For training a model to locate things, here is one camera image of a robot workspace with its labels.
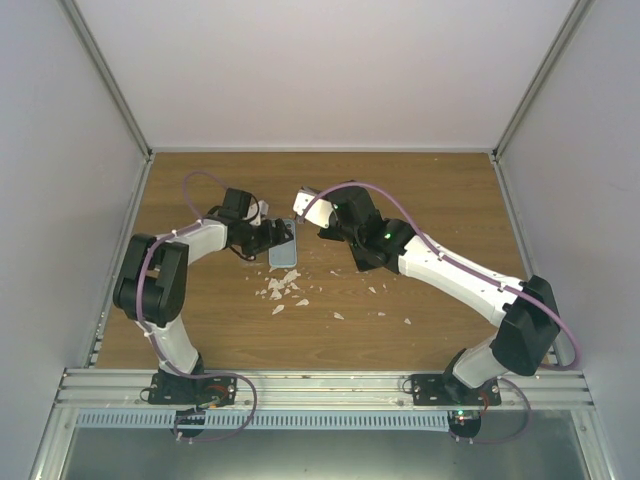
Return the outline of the light blue cased phone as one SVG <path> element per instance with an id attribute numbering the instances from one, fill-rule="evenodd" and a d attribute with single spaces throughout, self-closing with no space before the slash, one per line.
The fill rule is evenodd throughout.
<path id="1" fill-rule="evenodd" d="M 294 268 L 297 264 L 296 222 L 292 219 L 285 219 L 284 225 L 289 240 L 269 249 L 268 260 L 272 268 L 289 269 Z"/>

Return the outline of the black phone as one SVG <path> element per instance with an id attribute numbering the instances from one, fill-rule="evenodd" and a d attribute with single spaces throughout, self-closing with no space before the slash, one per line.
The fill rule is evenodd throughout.
<path id="1" fill-rule="evenodd" d="M 359 272 L 383 268 L 388 262 L 388 256 L 384 252 L 354 246 L 351 247 L 351 252 Z"/>

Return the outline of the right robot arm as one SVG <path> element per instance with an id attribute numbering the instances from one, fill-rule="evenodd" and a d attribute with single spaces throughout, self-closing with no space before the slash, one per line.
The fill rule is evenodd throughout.
<path id="1" fill-rule="evenodd" d="M 295 210 L 320 227 L 320 237 L 348 243 L 359 270 L 385 268 L 422 281 L 495 327 L 494 335 L 461 350 L 443 372 L 443 393 L 453 404 L 468 403 L 486 382 L 505 373 L 534 375 L 561 331 L 547 280 L 499 274 L 438 245 L 409 217 L 383 217 L 362 183 L 299 194 Z"/>

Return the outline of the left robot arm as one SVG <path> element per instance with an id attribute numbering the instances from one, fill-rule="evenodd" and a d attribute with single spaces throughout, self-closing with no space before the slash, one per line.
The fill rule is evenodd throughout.
<path id="1" fill-rule="evenodd" d="M 266 202 L 229 188 L 223 202 L 198 214 L 194 223 L 157 236 L 135 234 L 129 240 L 113 291 L 114 306 L 142 330 L 159 371 L 174 377 L 171 391 L 185 404 L 198 402 L 206 391 L 201 355 L 182 319 L 188 269 L 225 250 L 249 262 L 293 243 L 293 228 L 267 213 Z"/>

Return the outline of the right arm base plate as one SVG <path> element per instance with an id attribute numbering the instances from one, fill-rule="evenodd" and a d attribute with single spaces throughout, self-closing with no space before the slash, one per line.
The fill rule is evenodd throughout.
<path id="1" fill-rule="evenodd" d="M 443 375 L 438 373 L 412 374 L 408 377 L 408 391 L 414 406 L 500 406 L 502 398 L 496 380 L 476 389 L 464 385 L 448 388 Z"/>

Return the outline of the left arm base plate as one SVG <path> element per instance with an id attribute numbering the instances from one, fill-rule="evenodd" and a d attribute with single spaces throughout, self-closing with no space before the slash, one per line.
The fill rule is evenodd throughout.
<path id="1" fill-rule="evenodd" d="M 232 377 L 194 380 L 159 370 L 140 392 L 140 399 L 151 405 L 222 407 L 235 402 L 236 386 Z"/>

